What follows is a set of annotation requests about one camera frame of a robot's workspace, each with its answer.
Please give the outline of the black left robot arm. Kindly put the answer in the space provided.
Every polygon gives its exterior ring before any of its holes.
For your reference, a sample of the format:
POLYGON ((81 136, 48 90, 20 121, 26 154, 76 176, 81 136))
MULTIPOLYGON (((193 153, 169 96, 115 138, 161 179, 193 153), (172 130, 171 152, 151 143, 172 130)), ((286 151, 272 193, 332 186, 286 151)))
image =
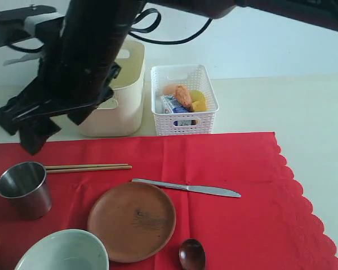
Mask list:
POLYGON ((81 124, 111 98, 121 70, 115 58, 125 38, 152 32, 135 24, 150 14, 145 1, 71 1, 65 15, 33 5, 0 11, 0 47, 37 54, 37 76, 0 108, 0 126, 18 134, 30 154, 59 132, 54 116, 81 124))

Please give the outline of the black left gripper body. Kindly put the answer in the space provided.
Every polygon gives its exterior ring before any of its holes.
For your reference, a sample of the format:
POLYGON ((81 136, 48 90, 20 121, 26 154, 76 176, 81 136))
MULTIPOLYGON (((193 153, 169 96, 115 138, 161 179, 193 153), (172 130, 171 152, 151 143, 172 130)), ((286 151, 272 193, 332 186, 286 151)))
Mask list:
POLYGON ((116 63, 118 51, 90 62, 66 59, 58 52, 40 52, 37 76, 16 96, 0 107, 0 127, 10 135, 19 133, 19 124, 40 116, 54 116, 85 107, 95 109, 113 95, 109 87, 121 67, 116 63))

